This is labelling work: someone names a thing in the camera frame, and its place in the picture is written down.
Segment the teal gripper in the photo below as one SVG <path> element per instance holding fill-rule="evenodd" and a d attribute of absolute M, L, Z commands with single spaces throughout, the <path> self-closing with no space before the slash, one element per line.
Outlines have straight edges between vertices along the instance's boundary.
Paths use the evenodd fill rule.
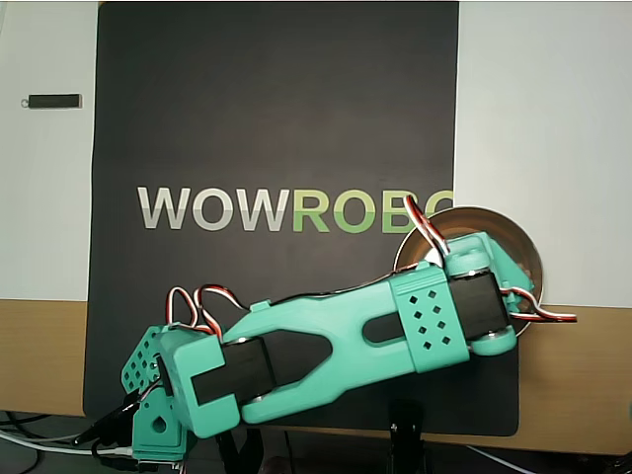
<path fill-rule="evenodd" d="M 538 254 L 528 236 L 521 235 L 497 239 L 487 236 L 486 251 L 489 269 L 499 288 L 518 287 L 533 292 L 532 271 L 538 270 Z"/>

